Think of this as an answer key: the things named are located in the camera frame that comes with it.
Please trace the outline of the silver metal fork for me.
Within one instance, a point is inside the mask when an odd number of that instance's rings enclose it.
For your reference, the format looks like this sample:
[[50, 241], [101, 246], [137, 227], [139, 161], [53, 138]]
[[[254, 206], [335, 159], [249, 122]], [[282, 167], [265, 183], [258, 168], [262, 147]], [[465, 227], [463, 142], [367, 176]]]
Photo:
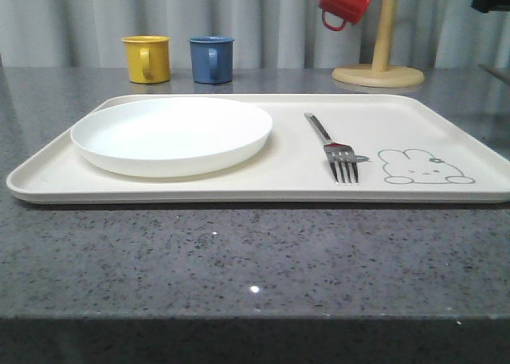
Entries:
[[321, 139], [335, 184], [359, 184], [359, 171], [353, 148], [333, 141], [326, 128], [314, 114], [306, 112], [304, 116]]

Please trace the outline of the white round plate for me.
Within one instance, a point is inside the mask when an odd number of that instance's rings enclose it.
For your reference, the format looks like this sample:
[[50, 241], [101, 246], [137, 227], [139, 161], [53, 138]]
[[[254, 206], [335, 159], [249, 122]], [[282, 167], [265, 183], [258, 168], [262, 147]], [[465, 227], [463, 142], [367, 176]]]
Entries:
[[272, 117], [254, 104], [171, 97], [119, 104], [87, 115], [71, 130], [91, 164], [143, 178], [177, 178], [222, 170], [266, 144]]

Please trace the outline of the wooden mug tree stand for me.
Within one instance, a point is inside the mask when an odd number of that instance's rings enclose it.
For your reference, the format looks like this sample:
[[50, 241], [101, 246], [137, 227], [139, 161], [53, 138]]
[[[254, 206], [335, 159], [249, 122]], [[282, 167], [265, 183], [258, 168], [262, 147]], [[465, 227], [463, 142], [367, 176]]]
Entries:
[[422, 84], [422, 71], [390, 65], [394, 18], [398, 0], [382, 0], [375, 47], [370, 64], [346, 65], [335, 68], [331, 77], [346, 84], [373, 88], [406, 88]]

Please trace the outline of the red enamel mug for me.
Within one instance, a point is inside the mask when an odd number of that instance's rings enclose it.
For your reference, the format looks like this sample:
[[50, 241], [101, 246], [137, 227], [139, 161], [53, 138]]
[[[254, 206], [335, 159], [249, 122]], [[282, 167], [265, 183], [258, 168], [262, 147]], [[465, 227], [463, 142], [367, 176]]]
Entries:
[[[371, 0], [319, 0], [321, 20], [323, 25], [331, 31], [341, 31], [347, 23], [356, 25], [365, 14]], [[340, 25], [327, 22], [326, 13], [333, 14], [341, 20]]]

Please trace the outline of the cream rabbit serving tray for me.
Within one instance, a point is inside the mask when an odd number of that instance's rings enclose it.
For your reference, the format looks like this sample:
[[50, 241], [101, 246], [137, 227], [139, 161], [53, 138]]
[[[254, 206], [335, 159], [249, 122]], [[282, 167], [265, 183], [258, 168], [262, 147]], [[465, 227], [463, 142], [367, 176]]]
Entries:
[[[383, 94], [240, 94], [273, 131], [239, 165], [186, 178], [134, 178], [86, 162], [62, 133], [6, 184], [38, 204], [168, 202], [506, 202], [509, 163], [417, 100]], [[366, 157], [359, 182], [335, 184], [311, 112]]]

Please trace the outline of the blue enamel mug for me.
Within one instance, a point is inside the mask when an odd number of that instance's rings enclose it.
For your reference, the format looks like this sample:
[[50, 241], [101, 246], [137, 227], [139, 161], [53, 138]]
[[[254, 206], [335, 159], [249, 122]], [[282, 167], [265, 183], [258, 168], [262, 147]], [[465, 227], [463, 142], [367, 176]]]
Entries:
[[196, 83], [224, 84], [233, 79], [232, 37], [202, 36], [189, 40], [192, 75]]

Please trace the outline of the yellow enamel mug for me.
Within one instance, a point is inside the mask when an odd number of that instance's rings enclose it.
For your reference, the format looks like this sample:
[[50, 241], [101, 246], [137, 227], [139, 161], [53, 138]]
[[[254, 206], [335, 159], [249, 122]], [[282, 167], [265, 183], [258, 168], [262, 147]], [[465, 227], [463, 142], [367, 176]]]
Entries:
[[171, 79], [170, 38], [156, 35], [123, 37], [129, 80], [158, 84]]

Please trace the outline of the grey curtain backdrop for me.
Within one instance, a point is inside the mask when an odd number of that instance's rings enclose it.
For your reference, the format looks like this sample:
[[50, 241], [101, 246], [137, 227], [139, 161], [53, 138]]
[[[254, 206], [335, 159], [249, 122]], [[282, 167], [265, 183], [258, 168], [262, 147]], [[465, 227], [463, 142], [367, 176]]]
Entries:
[[[236, 68], [333, 68], [371, 61], [380, 0], [340, 32], [318, 0], [1, 0], [1, 59], [8, 67], [122, 67], [122, 38], [165, 35], [171, 64], [190, 64], [188, 41], [234, 39]], [[391, 61], [416, 68], [509, 64], [509, 16], [472, 0], [398, 0]]]

